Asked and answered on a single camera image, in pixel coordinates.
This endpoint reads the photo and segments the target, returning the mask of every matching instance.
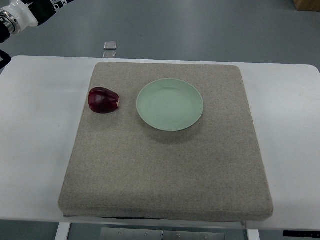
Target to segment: gray cushion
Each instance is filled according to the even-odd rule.
[[[138,115],[141,89],[163,78],[195,86],[193,126],[157,130]],[[98,63],[90,89],[120,95],[115,112],[85,103],[59,207],[65,216],[260,221],[273,204],[247,95],[232,65]]]

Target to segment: red apple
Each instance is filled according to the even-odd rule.
[[[97,114],[111,113],[119,106],[119,95],[104,87],[92,88],[88,98],[90,109]]]

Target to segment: white table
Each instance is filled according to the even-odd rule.
[[[243,228],[239,222],[65,218],[58,198],[98,62],[240,68],[273,199],[248,229],[320,230],[320,74],[310,65],[17,56],[0,75],[0,219]]]

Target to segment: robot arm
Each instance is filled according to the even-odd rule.
[[[11,0],[0,9],[0,44],[11,34],[18,34],[27,27],[36,27],[49,20],[58,9],[74,0]],[[10,56],[0,50],[0,69],[10,62]]]

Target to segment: light green plate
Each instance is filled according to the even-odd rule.
[[[137,97],[136,108],[150,126],[163,131],[180,131],[199,120],[204,101],[191,84],[166,78],[145,86]]]

